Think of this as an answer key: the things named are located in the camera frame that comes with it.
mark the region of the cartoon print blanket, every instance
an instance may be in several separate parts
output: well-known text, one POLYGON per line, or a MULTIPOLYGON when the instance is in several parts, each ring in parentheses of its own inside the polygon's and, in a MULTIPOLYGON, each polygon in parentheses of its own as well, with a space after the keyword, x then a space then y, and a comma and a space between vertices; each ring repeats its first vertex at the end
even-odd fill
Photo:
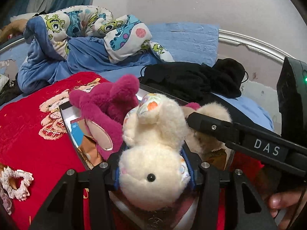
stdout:
POLYGON ((81 71, 101 73, 174 61, 151 41, 148 27, 133 15, 114 19, 97 6, 72 6, 30 19, 24 31, 31 44, 18 84, 32 93, 81 71))

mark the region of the white scrunchie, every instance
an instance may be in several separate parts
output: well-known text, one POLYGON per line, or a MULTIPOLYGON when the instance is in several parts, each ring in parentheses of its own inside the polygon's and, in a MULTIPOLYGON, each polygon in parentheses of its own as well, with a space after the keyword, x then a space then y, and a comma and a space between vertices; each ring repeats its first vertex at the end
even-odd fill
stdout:
POLYGON ((12 170, 10 167, 4 168, 4 171, 1 172, 2 177, 0 177, 0 181, 2 183, 3 188, 7 191, 9 197, 11 199, 18 199, 19 201, 23 201, 27 199, 27 196, 30 195, 28 191, 28 187, 31 182, 34 180, 33 176, 29 172, 25 172, 23 170, 12 170), (19 189, 13 189, 10 185, 10 178, 20 178, 21 181, 19 189))

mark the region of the cartoon bear print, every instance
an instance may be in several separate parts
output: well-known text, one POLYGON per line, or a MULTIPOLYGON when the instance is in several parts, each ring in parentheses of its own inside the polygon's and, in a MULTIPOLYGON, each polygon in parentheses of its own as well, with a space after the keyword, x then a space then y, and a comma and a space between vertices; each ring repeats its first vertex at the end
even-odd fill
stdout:
POLYGON ((69 92, 72 90, 83 90, 90 92, 91 89, 99 84, 100 78, 81 86, 75 86, 72 89, 66 89, 60 94, 48 99, 39 106, 41 112, 48 115, 40 122, 43 126, 39 131, 39 135, 46 140, 57 140, 66 133, 65 125, 59 111, 59 105, 69 101, 69 92))

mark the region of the pink circle print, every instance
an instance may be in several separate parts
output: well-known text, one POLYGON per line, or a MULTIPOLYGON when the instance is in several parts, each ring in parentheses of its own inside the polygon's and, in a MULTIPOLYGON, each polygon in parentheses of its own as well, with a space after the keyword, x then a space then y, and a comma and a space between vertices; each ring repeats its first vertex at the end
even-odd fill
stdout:
POLYGON ((144 28, 138 28, 135 33, 138 38, 144 38, 146 35, 146 30, 144 28))

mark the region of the blue monster print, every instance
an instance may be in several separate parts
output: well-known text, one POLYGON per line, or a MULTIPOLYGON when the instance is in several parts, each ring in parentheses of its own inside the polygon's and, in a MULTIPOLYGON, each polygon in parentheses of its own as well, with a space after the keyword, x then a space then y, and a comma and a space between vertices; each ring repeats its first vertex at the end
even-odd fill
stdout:
POLYGON ((69 16, 70 24, 66 30, 66 34, 71 37, 79 37, 81 35, 81 26, 80 19, 78 14, 81 13, 82 10, 76 10, 71 12, 64 12, 69 16))
POLYGON ((99 15, 98 18, 104 18, 106 20, 106 13, 103 13, 103 14, 99 15))
POLYGON ((110 45, 113 50, 119 50, 127 42, 130 37, 132 28, 141 23, 141 21, 133 15, 128 15, 127 23, 122 27, 117 28, 117 33, 115 34, 113 40, 110 41, 110 45))

